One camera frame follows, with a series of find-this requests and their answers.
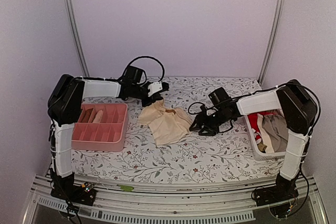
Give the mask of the cream garment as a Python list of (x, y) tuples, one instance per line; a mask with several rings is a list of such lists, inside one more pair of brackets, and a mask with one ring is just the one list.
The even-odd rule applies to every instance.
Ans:
[(138, 123), (149, 127), (156, 146), (163, 146), (189, 135), (192, 120), (183, 109), (167, 108), (164, 100), (158, 100), (142, 110)]

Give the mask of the cream underwear navy trim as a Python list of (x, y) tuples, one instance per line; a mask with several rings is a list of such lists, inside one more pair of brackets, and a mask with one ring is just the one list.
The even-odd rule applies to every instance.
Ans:
[(100, 123), (101, 122), (101, 119), (102, 119), (102, 116), (103, 116), (103, 111), (102, 110), (99, 110), (96, 114), (96, 116), (94, 117), (93, 119), (93, 123)]

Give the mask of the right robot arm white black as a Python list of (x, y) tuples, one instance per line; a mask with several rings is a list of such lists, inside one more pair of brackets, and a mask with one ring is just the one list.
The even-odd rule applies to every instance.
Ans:
[(202, 136), (221, 133), (219, 127), (222, 124), (242, 116), (271, 110), (282, 111), (287, 126), (288, 144), (271, 196), (276, 201), (284, 200), (291, 194), (302, 170), (313, 129), (321, 114), (317, 96), (293, 79), (270, 89), (234, 98), (224, 88), (218, 88), (209, 94), (209, 98), (213, 104), (213, 113), (209, 114), (209, 108), (201, 104), (200, 112), (194, 114), (195, 119), (189, 128), (191, 132), (197, 131)]

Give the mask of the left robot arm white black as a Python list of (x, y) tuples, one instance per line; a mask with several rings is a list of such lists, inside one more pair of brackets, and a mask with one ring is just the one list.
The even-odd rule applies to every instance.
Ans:
[(75, 123), (81, 113), (84, 99), (111, 97), (126, 100), (141, 100), (142, 106), (149, 106), (162, 99), (161, 93), (169, 89), (162, 79), (156, 82), (144, 81), (145, 71), (127, 66), (118, 79), (73, 77), (63, 74), (48, 100), (48, 116), (52, 171), (60, 178), (73, 175), (71, 167), (71, 138)]

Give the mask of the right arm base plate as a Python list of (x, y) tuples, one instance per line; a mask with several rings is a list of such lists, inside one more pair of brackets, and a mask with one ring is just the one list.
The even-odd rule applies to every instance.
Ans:
[(296, 199), (299, 196), (296, 188), (283, 192), (277, 189), (277, 186), (256, 187), (251, 193), (251, 199), (256, 202), (257, 206), (275, 204), (278, 202)]

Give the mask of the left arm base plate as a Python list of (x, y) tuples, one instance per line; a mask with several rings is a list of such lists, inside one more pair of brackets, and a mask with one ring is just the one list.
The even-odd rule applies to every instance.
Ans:
[(86, 190), (85, 187), (76, 186), (74, 184), (59, 185), (54, 183), (54, 187), (51, 190), (50, 195), (72, 204), (77, 203), (86, 206), (93, 206), (97, 191), (95, 189)]

